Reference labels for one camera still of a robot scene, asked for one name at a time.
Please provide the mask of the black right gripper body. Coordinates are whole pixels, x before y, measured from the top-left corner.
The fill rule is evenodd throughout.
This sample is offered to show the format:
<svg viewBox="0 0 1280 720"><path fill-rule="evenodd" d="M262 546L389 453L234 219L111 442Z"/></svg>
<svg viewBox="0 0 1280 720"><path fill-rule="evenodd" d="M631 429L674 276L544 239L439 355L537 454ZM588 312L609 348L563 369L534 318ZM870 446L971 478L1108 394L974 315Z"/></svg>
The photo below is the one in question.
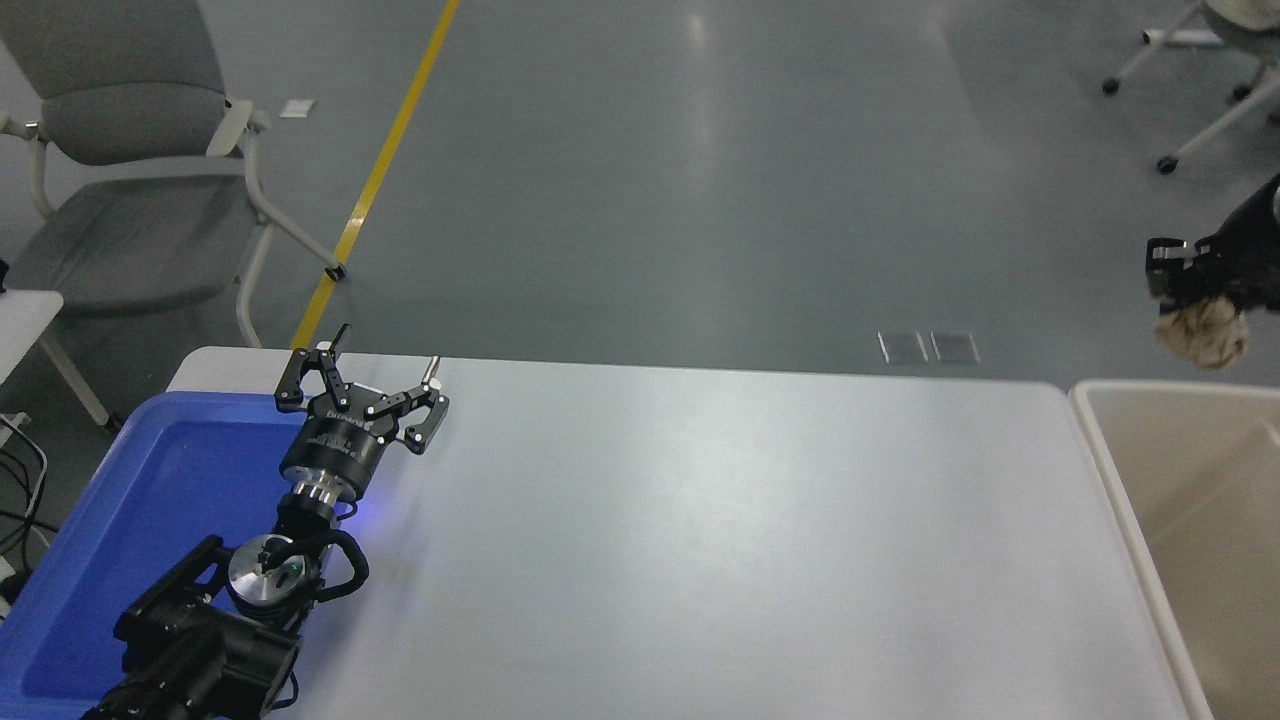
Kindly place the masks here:
<svg viewBox="0 0 1280 720"><path fill-rule="evenodd" d="M1240 301L1252 288L1279 290L1277 186L1274 176L1210 236L1207 277L1213 293Z"/></svg>

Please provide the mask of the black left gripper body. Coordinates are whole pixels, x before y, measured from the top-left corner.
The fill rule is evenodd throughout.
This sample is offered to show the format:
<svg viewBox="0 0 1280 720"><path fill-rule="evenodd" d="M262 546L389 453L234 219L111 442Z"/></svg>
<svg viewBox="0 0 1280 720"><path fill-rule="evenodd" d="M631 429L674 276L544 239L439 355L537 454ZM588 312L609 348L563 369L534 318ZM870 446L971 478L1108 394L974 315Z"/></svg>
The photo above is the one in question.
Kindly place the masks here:
<svg viewBox="0 0 1280 720"><path fill-rule="evenodd" d="M308 474L335 477L340 498L362 498L399 425L383 415L369 419L366 411L389 395L367 386L348 388L349 404L340 407L329 393L312 397L298 434L279 462L285 480L298 483Z"/></svg>

